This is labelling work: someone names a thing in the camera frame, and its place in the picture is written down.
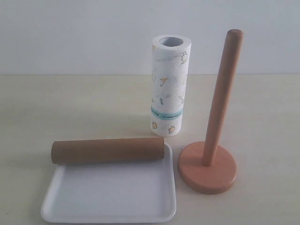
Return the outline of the brown cardboard tube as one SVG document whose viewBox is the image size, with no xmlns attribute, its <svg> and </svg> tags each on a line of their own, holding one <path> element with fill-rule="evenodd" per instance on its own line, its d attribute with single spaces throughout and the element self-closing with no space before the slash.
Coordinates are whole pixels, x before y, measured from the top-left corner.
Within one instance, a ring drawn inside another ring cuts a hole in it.
<svg viewBox="0 0 300 225">
<path fill-rule="evenodd" d="M 164 145 L 58 145 L 51 151 L 54 164 L 149 161 L 164 158 Z"/>
</svg>

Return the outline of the white square plastic tray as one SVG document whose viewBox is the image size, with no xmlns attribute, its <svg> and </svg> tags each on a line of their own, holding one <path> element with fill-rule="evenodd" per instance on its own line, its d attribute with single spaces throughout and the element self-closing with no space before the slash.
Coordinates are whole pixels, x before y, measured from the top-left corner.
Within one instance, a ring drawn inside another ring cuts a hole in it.
<svg viewBox="0 0 300 225">
<path fill-rule="evenodd" d="M 41 206 L 49 223 L 163 223 L 176 213 L 173 151 L 150 162 L 59 165 Z"/>
</svg>

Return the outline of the wooden paper towel holder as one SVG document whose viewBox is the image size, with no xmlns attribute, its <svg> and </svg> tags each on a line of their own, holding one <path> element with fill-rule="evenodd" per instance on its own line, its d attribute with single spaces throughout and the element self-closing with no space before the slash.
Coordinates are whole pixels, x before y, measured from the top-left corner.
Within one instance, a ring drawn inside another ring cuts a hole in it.
<svg viewBox="0 0 300 225">
<path fill-rule="evenodd" d="M 178 158 L 183 181 L 197 192 L 220 194 L 230 189 L 237 175 L 232 154 L 219 145 L 230 99 L 232 84 L 240 57 L 244 33 L 239 29 L 227 32 L 217 75 L 207 133 L 204 142 L 186 146 Z"/>
</svg>

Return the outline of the printed white paper towel roll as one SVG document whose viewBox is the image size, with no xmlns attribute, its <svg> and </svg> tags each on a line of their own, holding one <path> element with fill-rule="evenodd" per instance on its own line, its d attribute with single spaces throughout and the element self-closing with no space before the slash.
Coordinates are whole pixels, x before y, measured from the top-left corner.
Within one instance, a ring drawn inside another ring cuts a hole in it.
<svg viewBox="0 0 300 225">
<path fill-rule="evenodd" d="M 161 35 L 152 41 L 151 130 L 162 137 L 181 129 L 191 40 Z"/>
</svg>

